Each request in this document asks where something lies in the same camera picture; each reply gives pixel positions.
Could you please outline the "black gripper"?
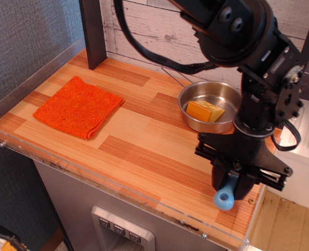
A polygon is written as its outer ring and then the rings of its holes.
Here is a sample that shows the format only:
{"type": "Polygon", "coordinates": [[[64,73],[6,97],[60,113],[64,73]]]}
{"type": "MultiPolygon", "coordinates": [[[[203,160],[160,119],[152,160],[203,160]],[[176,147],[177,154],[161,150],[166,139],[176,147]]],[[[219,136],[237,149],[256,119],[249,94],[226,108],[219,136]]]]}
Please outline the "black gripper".
{"type": "Polygon", "coordinates": [[[293,170],[269,151],[265,138],[271,137],[280,151],[293,147],[279,145],[273,134],[273,127],[254,131],[244,125],[236,125],[232,134],[199,133],[196,154],[210,160],[213,166],[212,187],[219,191],[231,172],[238,176],[235,200],[243,200],[259,183],[281,191],[293,170]]]}

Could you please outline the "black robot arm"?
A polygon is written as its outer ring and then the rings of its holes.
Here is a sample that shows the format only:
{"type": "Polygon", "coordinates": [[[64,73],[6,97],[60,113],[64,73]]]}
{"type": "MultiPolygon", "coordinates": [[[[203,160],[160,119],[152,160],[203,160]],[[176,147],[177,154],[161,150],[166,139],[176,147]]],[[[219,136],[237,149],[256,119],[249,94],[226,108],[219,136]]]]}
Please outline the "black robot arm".
{"type": "Polygon", "coordinates": [[[236,67],[242,73],[242,103],[232,134],[201,132],[196,153],[210,160],[212,186],[221,190],[237,176],[233,196],[242,200],[253,185],[282,190],[292,169],[273,156],[265,139],[285,126],[301,137],[290,119],[299,115],[300,78],[304,62],[283,35],[266,1],[174,1],[189,22],[208,62],[189,66],[187,73],[236,67]]]}

